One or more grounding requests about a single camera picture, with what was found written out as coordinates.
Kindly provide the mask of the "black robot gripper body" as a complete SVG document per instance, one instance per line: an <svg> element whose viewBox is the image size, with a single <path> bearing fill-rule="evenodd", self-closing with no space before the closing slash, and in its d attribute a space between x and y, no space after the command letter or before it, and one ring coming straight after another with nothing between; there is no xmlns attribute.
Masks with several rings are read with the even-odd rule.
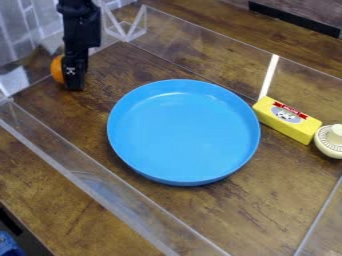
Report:
<svg viewBox="0 0 342 256"><path fill-rule="evenodd" d="M92 0L59 0L63 16L65 55L76 56L101 41L101 10Z"/></svg>

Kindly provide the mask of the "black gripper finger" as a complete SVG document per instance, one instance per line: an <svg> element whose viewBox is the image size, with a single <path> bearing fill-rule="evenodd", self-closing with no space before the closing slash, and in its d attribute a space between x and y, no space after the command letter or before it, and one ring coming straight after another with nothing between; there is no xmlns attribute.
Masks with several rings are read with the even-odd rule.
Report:
<svg viewBox="0 0 342 256"><path fill-rule="evenodd" d="M73 91L83 90L87 72L85 61L64 56L61 60L61 70L65 87Z"/></svg>

